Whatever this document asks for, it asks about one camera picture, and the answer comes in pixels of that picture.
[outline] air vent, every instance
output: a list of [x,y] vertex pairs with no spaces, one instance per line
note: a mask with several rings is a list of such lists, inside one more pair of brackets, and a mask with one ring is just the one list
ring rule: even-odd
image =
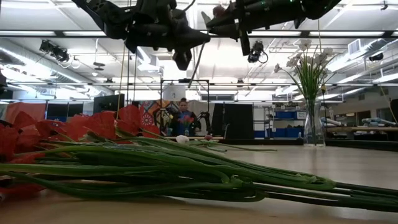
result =
[[220,94],[220,95],[210,95],[202,94],[201,100],[207,100],[210,97],[210,101],[234,101],[234,94]]
[[348,54],[352,55],[361,50],[361,40],[356,39],[352,43],[348,44]]
[[358,95],[358,100],[365,100],[365,94]]

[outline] person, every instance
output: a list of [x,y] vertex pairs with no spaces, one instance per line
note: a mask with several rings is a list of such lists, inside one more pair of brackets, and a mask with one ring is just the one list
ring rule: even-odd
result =
[[178,103],[178,107],[179,111],[176,116],[174,116],[174,120],[172,121],[173,135],[185,135],[186,127],[180,121],[183,120],[184,117],[189,116],[190,118],[193,118],[193,123],[191,123],[191,125],[188,127],[189,135],[194,136],[197,129],[197,116],[194,114],[194,112],[188,110],[188,101],[186,98],[182,98],[180,100],[180,102]]

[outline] white lily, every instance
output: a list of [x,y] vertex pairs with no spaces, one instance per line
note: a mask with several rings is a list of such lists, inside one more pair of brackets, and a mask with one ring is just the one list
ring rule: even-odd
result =
[[275,72],[275,73],[278,73],[278,72],[281,71],[281,70],[282,70],[282,68],[280,67],[280,65],[279,65],[279,64],[276,64],[276,65],[275,65],[274,72]]

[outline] black panel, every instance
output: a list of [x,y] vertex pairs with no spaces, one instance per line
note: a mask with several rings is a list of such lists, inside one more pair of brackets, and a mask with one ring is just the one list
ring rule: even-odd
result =
[[[94,113],[102,111],[117,111],[118,110],[119,95],[100,96],[94,98]],[[120,95],[119,108],[124,107],[124,94]]]
[[211,120],[211,128],[214,136],[224,136],[223,130],[223,104],[216,103]]
[[0,100],[12,100],[13,91],[7,90],[0,94]]
[[358,116],[358,125],[364,125],[362,119],[371,118],[371,111],[357,112],[357,116]]
[[67,117],[68,105],[49,103],[47,117]]
[[76,105],[69,104],[68,117],[72,117],[75,114],[81,114],[82,112],[83,112],[83,103]]
[[253,105],[225,104],[227,139],[254,139]]

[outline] black curtain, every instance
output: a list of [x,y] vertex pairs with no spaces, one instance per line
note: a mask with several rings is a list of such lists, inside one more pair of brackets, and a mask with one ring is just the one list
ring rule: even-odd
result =
[[224,122],[227,139],[254,139],[253,105],[225,104]]
[[214,136],[224,136],[223,129],[223,104],[217,103],[214,105],[214,111],[211,120],[211,128],[213,129]]

